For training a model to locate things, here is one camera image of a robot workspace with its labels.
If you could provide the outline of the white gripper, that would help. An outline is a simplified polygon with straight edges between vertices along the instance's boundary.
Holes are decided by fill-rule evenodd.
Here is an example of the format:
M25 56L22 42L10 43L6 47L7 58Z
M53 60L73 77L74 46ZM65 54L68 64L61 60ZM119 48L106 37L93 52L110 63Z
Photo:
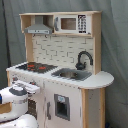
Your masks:
M15 81L13 83L13 92L17 95L37 94L40 92L40 88L36 85L32 85L23 81Z

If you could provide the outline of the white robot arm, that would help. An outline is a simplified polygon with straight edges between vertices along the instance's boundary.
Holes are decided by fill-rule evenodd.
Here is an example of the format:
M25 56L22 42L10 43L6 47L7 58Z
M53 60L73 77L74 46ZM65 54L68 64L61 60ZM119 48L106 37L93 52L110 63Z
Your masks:
M39 128L34 116L28 114L28 97L40 88L20 80L0 90L0 104L11 103L12 110L0 114L0 128Z

